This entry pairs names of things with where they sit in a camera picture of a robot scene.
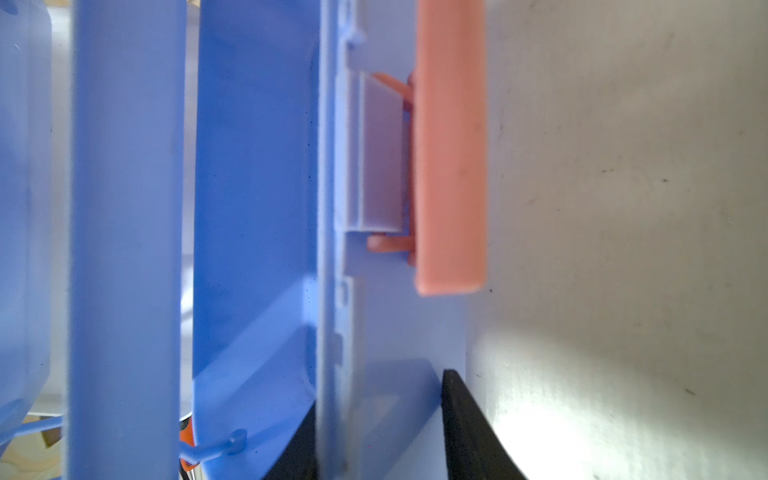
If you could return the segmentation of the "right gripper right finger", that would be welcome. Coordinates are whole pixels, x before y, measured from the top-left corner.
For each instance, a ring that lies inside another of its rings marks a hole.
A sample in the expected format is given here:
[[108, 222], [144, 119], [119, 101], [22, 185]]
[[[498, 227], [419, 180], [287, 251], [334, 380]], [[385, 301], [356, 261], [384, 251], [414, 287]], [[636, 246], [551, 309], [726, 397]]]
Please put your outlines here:
[[456, 370], [443, 372], [441, 408], [450, 480], [527, 479], [504, 449]]

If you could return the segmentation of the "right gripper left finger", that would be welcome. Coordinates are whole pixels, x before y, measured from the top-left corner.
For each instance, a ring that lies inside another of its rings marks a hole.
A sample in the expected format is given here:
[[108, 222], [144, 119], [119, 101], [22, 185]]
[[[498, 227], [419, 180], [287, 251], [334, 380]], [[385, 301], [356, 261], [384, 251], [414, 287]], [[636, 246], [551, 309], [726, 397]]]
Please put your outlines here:
[[316, 405], [307, 412], [295, 434], [264, 480], [317, 480]]

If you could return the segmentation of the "white and blue tool box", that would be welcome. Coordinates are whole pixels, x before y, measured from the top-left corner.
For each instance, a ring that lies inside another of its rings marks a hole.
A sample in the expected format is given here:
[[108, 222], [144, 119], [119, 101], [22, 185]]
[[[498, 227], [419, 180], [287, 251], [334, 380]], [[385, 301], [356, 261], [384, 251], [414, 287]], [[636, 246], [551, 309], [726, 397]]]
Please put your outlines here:
[[487, 266], [481, 1], [206, 1], [182, 250], [183, 1], [1, 5], [1, 441], [67, 479], [449, 479], [441, 408]]

